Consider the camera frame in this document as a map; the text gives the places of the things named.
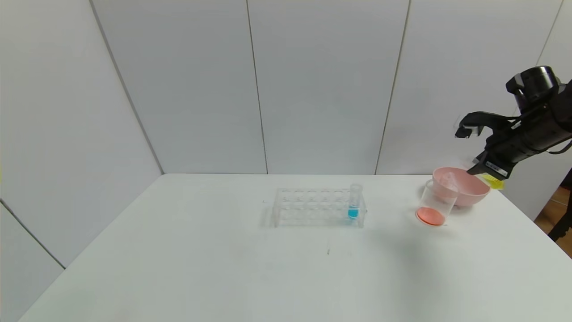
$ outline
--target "red liquid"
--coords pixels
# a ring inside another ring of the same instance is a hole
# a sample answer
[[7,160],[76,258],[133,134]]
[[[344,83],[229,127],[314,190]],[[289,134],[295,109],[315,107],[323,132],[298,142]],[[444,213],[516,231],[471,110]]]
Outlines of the red liquid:
[[415,214],[419,220],[431,226],[441,226],[445,223],[445,216],[433,208],[421,207]]

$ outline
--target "blue liquid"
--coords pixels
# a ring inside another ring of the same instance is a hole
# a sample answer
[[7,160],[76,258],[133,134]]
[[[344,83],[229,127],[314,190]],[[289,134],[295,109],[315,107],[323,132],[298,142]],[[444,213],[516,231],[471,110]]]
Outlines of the blue liquid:
[[355,219],[355,218],[358,217],[358,215],[359,215],[359,208],[357,208],[357,207],[350,207],[350,208],[348,209],[348,217],[350,217],[350,218],[352,218],[352,219]]

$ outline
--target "pink bowl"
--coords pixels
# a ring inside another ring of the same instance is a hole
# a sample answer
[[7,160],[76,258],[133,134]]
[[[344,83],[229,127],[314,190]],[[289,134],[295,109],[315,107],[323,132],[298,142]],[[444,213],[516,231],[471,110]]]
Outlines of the pink bowl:
[[433,171],[433,180],[435,185],[441,186],[439,179],[448,172],[455,175],[455,181],[459,188],[459,196],[455,202],[455,206],[472,206],[483,198],[491,191],[491,188],[482,182],[479,178],[470,175],[467,171],[453,167],[442,167]]

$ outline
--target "yellow object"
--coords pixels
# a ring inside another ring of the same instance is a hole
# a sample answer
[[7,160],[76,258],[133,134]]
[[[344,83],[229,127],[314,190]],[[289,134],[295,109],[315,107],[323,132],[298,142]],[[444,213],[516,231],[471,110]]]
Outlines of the yellow object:
[[493,177],[490,174],[482,174],[480,177],[488,184],[491,189],[503,190],[505,188],[505,182]]

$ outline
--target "black robotic arm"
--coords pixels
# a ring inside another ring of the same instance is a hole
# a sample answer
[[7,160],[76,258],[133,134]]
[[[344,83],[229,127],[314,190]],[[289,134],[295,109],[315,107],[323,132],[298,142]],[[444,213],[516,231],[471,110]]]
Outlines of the black robotic arm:
[[[520,116],[473,112],[459,123],[458,138],[492,129],[469,174],[508,179],[518,162],[572,139],[572,81],[561,84],[549,66],[537,66],[511,78],[506,89],[515,96]],[[551,153],[565,152],[570,145]]]

